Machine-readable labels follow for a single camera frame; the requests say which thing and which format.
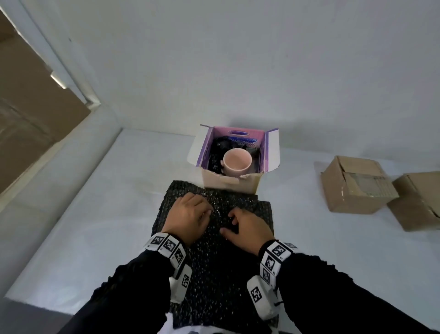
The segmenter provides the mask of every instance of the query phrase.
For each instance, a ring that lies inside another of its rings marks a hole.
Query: forearm
[[[96,289],[64,326],[60,334],[96,333],[97,330],[157,333],[170,305],[169,277],[174,268],[158,252],[144,251]]]
[[[430,332],[318,256],[292,254],[282,262],[276,282],[287,315],[303,334],[329,330]]]

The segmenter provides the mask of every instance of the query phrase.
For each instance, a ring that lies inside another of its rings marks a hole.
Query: box
[[[229,136],[230,139],[244,142],[248,147],[260,149],[260,159],[254,165],[253,173],[232,178],[208,170],[209,152],[214,138]],[[188,162],[200,167],[205,188],[227,189],[238,193],[255,194],[264,173],[279,166],[278,128],[263,130],[233,128],[228,126],[200,125],[193,145],[188,153]]]
[[[377,161],[335,156],[321,174],[332,212],[371,214],[399,197]]]
[[[0,193],[89,113],[0,11]]]
[[[440,171],[404,174],[393,185],[400,197],[388,207],[405,231],[440,228]]]

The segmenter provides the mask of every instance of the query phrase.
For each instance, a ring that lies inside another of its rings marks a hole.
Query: white table covering
[[[186,161],[193,137],[123,130],[6,297],[74,314],[115,268],[145,244],[172,180],[202,185]],[[259,199],[275,236],[318,255],[357,284],[440,330],[440,231],[407,233],[388,208],[374,215],[327,210],[319,173],[333,155],[281,149]],[[433,168],[379,161],[388,175]],[[294,326],[281,314],[281,330]]]

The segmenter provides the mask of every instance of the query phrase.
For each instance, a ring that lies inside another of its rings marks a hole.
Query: pink cup
[[[232,148],[224,154],[220,164],[224,167],[222,171],[226,176],[238,178],[247,174],[252,165],[252,157],[245,149]]]

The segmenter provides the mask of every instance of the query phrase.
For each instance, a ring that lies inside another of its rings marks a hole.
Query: bubble wrap
[[[242,251],[220,235],[221,227],[235,232],[228,212],[245,208],[263,218],[273,231],[269,202],[258,201],[257,195],[230,193],[224,190],[203,189],[184,181],[169,186],[153,225],[152,235],[160,232],[174,201],[192,192],[205,197],[213,206],[206,232],[187,250],[186,263],[193,274],[185,299],[170,305],[173,328],[190,325],[216,326],[237,333],[270,333],[269,325],[278,326],[278,317],[261,320],[254,308],[247,281],[259,274],[258,258]]]

